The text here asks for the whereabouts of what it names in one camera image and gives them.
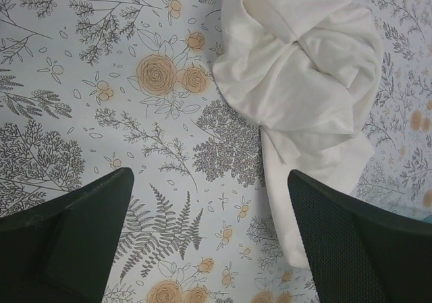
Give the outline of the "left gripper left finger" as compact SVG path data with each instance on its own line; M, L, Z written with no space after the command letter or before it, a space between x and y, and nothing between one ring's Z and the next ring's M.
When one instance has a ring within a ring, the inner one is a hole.
M120 168L1 218L1 301L101 302L133 185Z

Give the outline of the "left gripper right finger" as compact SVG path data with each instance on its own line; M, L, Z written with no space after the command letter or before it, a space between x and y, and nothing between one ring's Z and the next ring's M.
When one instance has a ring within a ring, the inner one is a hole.
M431 224L293 170L288 190L320 302L430 302Z

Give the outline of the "white t shirt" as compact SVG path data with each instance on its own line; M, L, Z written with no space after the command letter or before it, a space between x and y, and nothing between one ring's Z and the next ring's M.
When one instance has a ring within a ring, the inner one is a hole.
M381 81L381 37L356 0L221 0L221 29L216 85L260 128L277 237L287 262L306 269L288 175L353 191L374 153L362 128Z

